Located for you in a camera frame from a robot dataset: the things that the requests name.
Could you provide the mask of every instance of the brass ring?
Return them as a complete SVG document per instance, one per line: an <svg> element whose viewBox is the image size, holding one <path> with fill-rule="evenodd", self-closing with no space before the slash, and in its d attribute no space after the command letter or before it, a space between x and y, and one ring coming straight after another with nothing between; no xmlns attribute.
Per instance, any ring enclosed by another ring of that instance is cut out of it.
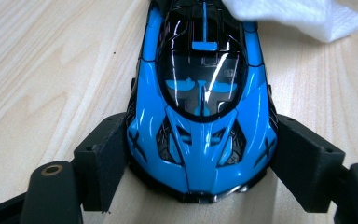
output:
<svg viewBox="0 0 358 224"><path fill-rule="evenodd" d="M42 175L43 176L56 175L57 173L59 173L62 170L62 168L63 167L59 164L50 165L50 166L46 167L45 169L43 169Z"/></svg>

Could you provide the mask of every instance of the blue car body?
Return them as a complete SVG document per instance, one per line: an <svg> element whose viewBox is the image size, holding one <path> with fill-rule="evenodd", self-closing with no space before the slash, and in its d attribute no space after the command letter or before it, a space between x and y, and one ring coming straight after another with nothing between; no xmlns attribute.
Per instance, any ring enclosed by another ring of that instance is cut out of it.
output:
<svg viewBox="0 0 358 224"><path fill-rule="evenodd" d="M187 202L260 179L277 119L255 22L221 1L151 3L127 114L132 163Z"/></svg>

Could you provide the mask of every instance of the car air vent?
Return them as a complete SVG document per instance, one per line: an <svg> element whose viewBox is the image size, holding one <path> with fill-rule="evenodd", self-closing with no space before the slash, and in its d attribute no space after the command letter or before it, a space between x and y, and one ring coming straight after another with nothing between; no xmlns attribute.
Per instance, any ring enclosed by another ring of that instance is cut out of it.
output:
<svg viewBox="0 0 358 224"><path fill-rule="evenodd" d="M180 159L180 152L178 151L173 140L171 125L167 118L162 121L161 127L159 128L156 136L156 142L160 158L164 161L181 164L182 161Z"/></svg>
<svg viewBox="0 0 358 224"><path fill-rule="evenodd" d="M188 133L187 131L185 131L185 129L176 126L176 128L178 129L178 132L180 134L180 139L182 139L182 141L186 144L188 144L189 146L192 145L192 140L191 140L191 135L190 133Z"/></svg>
<svg viewBox="0 0 358 224"><path fill-rule="evenodd" d="M223 149L218 166L227 166L239 163L244 155L245 147L246 138L243 135L239 123L235 121L229 133L229 137Z"/></svg>
<svg viewBox="0 0 358 224"><path fill-rule="evenodd" d="M226 129L222 129L217 133L212 134L211 138L211 147L216 146L222 141L223 134L225 134Z"/></svg>

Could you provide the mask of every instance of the white paper towel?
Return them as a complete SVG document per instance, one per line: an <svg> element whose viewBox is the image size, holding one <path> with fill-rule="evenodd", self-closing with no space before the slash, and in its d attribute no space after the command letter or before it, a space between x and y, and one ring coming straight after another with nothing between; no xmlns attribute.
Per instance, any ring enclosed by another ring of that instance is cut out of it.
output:
<svg viewBox="0 0 358 224"><path fill-rule="evenodd" d="M278 21L322 42L358 30L358 13L334 0L223 0L240 21Z"/></svg>

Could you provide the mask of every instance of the light wood surface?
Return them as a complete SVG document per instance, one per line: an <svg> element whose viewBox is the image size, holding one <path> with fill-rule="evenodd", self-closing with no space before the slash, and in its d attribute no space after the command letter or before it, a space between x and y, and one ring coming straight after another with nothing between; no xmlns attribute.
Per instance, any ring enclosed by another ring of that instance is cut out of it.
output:
<svg viewBox="0 0 358 224"><path fill-rule="evenodd" d="M358 0L341 3L358 11ZM75 147L105 117L125 111L148 7L134 1L0 1L0 203L27 189L49 161ZM358 162L358 32L322 44L274 22L259 23L279 113L291 116ZM184 204L147 189L127 171L111 214L86 223L331 223L307 214L268 175L245 194Z"/></svg>

